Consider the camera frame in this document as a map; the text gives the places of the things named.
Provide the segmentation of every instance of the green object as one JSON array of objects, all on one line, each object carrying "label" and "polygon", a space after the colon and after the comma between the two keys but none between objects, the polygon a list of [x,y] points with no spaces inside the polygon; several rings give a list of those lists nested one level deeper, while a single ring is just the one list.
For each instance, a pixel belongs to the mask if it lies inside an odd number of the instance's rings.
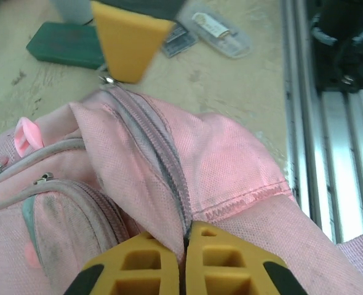
[{"label": "green object", "polygon": [[45,22],[26,46],[37,60],[98,69],[105,63],[93,26]]}]

